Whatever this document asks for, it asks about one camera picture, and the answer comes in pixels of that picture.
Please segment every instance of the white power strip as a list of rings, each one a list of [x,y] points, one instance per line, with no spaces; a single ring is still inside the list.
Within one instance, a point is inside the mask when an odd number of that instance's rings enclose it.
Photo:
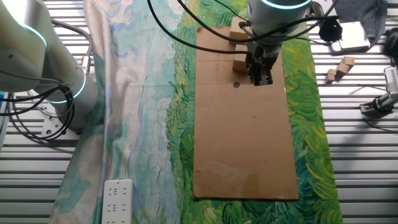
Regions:
[[[107,180],[103,198],[102,224],[131,224],[132,180]]]

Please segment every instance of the gray fabric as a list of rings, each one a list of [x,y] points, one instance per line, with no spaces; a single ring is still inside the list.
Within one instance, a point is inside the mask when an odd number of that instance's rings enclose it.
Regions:
[[[371,45],[384,33],[387,18],[385,0],[340,0],[336,12],[340,22],[360,21]]]

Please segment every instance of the green swirl painted fabric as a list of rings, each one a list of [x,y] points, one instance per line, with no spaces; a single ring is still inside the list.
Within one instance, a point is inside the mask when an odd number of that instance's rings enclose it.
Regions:
[[[222,2],[246,15],[246,0]],[[176,1],[152,3],[169,30],[196,42],[198,24]],[[214,0],[187,6],[209,26],[231,24]],[[196,50],[163,33],[143,0],[87,0],[85,16],[100,97],[50,223],[101,223],[103,183],[118,177],[134,182],[133,223],[343,223],[308,42],[282,48],[300,200],[195,200]]]

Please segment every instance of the metal slatted table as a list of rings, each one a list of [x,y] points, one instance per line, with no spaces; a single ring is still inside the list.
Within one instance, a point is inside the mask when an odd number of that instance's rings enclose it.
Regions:
[[[88,31],[82,0],[45,3],[55,19]],[[398,27],[398,8],[388,9],[386,30],[393,27]],[[61,27],[55,30],[80,63],[88,41]],[[312,30],[310,38],[320,40],[317,32]],[[361,120],[359,111],[360,103],[384,93],[362,85],[385,87],[383,70],[389,66],[389,58],[381,54],[385,39],[382,37],[369,52],[354,55],[355,67],[331,85],[325,84],[325,74],[338,65],[342,56],[330,56],[322,45],[311,46],[345,223],[398,223],[398,135],[370,128]],[[19,108],[29,106],[30,103],[17,104]],[[31,130],[41,132],[44,117],[40,111],[31,111],[21,118]],[[374,124],[398,131],[398,112]],[[0,223],[48,222],[75,145],[76,141],[38,145],[9,123],[0,153]]]

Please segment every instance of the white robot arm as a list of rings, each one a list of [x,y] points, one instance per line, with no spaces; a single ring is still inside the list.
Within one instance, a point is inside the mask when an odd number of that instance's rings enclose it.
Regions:
[[[326,16],[330,13],[335,15],[332,0],[249,0],[248,18],[252,26],[251,37],[264,35],[303,19],[312,3],[317,3],[315,13],[318,15],[316,16],[324,16],[324,12]],[[277,60],[283,41],[287,40],[285,37],[295,31],[298,26],[283,29],[270,37],[246,44],[251,53],[246,57],[246,63],[254,85],[272,84],[271,68]]]
[[[68,85],[75,104],[70,128],[83,129],[97,87],[56,35],[42,0],[0,1],[0,30],[7,34],[0,35],[0,91],[44,93],[54,87],[43,81],[46,78]],[[68,109],[59,90],[47,100],[58,114]]]

